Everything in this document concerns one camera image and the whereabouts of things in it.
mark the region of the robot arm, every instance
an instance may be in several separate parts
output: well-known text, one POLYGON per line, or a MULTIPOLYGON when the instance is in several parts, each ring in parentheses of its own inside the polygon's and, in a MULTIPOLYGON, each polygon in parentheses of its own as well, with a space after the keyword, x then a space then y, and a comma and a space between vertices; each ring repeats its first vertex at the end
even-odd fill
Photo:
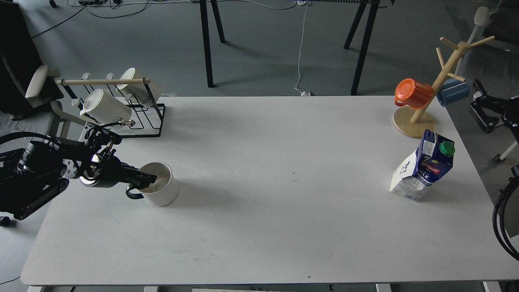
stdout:
POLYGON ((502 99, 487 94, 478 79, 474 80, 474 101, 470 104, 471 113, 483 132, 492 132, 500 120, 512 131, 515 140, 519 141, 519 99, 502 99), (488 116, 483 109, 489 109, 501 115, 501 118, 488 116))
POLYGON ((97 188, 124 182, 143 189, 155 182, 156 176, 142 173, 114 155, 112 147, 121 143, 119 135, 92 123, 85 129, 79 141, 31 132, 0 137, 0 144, 23 137, 46 140, 30 141, 25 149, 0 154, 0 211, 23 220, 62 193, 69 179, 79 178, 83 185, 97 188))

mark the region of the desk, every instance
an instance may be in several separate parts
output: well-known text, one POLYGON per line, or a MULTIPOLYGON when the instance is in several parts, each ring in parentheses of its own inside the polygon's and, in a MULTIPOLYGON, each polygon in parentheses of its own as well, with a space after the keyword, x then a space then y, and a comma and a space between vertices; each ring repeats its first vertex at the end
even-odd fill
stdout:
POLYGON ((166 207, 72 181, 21 274, 33 286, 510 280, 493 205, 446 110, 454 168, 413 202, 388 191, 418 140, 393 97, 173 97, 162 137, 116 155, 168 163, 166 207))

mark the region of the wooden base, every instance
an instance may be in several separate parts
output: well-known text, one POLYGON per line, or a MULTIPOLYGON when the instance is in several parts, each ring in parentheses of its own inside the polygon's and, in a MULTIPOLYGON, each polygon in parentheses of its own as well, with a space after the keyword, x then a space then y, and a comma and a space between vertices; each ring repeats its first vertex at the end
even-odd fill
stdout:
POLYGON ((393 123, 397 129, 412 138, 421 138, 425 129, 434 131, 434 118, 425 112, 418 123, 411 123, 411 117, 415 113, 410 107, 401 107, 393 114, 393 123))

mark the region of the white ceramic mug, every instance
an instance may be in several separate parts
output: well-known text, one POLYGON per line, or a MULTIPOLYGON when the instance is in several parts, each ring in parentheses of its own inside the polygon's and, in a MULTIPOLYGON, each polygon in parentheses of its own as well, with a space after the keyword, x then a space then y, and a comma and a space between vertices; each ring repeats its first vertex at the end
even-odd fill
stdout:
POLYGON ((131 118, 131 108, 105 90, 96 89, 88 95, 79 117, 83 121, 98 125, 128 121, 131 118))
MULTIPOLYGON (((135 68, 130 68, 126 70, 125 73, 122 74, 120 79, 142 79, 142 78, 149 78, 148 76, 145 76, 141 72, 137 71, 135 68)), ((162 94, 162 87, 158 85, 155 82, 151 82, 148 84, 149 89, 151 90, 153 97, 155 97, 155 101, 157 101, 162 94)), ((144 84, 119 84, 117 85, 117 88, 123 93, 123 94, 133 94, 135 95, 135 98, 137 101, 142 104, 143 106, 147 108, 153 107, 153 101, 151 100, 148 91, 146 90, 146 87, 144 84)))
POLYGON ((142 195, 148 202, 158 207, 166 206, 175 200, 179 193, 179 185, 169 165, 162 162, 151 162, 143 165, 139 171, 155 175, 157 179, 149 187, 139 190, 140 194, 130 193, 133 188, 127 188, 126 195, 129 198, 140 198, 142 195))

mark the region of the black wire rack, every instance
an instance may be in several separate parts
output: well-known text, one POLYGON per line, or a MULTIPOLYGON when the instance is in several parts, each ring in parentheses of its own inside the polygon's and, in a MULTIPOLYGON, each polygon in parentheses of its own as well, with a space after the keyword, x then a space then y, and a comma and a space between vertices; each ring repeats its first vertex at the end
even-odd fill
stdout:
POLYGON ((132 109, 132 117, 135 121, 133 126, 125 126, 122 129, 114 130, 122 138, 152 138, 160 137, 162 134, 162 127, 164 124, 164 114, 166 113, 166 106, 163 103, 157 103, 152 91, 149 88, 149 78, 142 79, 81 79, 81 80, 59 80, 58 85, 63 86, 68 95, 73 99, 77 100, 77 107, 79 110, 83 109, 85 101, 82 98, 78 98, 76 93, 70 88, 70 85, 83 85, 88 94, 94 91, 93 85, 106 85, 112 97, 117 98, 114 95, 114 91, 110 86, 115 87, 115 92, 121 94, 127 103, 126 106, 132 109), (123 94, 117 85, 124 84, 143 84, 146 88, 148 96, 150 97, 153 106, 148 108, 142 105, 138 99, 132 98, 132 95, 123 94))

